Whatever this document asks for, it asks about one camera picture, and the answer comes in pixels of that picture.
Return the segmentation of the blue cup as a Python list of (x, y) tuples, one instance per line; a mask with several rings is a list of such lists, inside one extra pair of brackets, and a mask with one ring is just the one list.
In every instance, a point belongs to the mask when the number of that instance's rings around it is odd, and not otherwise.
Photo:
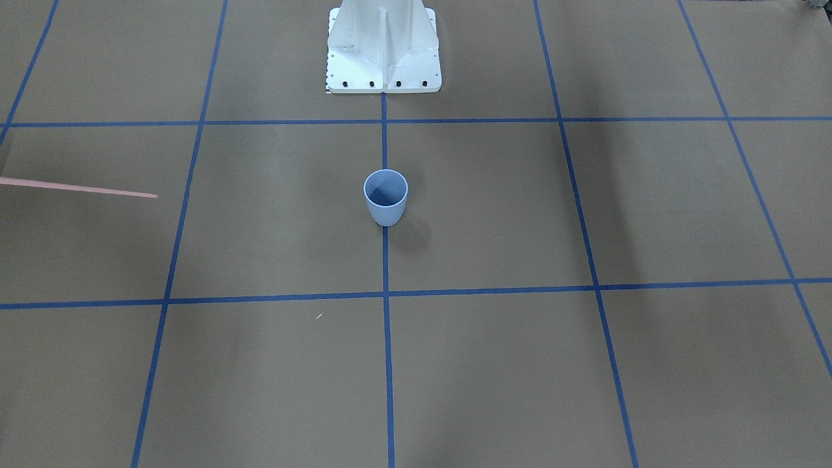
[(380, 226), (393, 226), (403, 216), (410, 192), (408, 181), (400, 172), (381, 169), (363, 182), (363, 196), (372, 219)]

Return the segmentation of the pink chopstick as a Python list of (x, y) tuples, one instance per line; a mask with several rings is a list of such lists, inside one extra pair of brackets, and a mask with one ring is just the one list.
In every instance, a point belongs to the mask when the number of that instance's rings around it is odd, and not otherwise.
[(62, 183), (46, 183), (45, 181), (18, 179), (1, 177), (1, 184), (13, 187), (29, 187), (30, 189), (51, 189), (51, 190), (71, 190), (72, 192), (86, 192), (95, 194), (109, 194), (116, 196), (130, 196), (131, 198), (151, 198), (155, 199), (159, 196), (156, 194), (146, 192), (135, 192), (134, 190), (117, 190), (111, 188), (88, 187), (80, 185), (69, 185)]

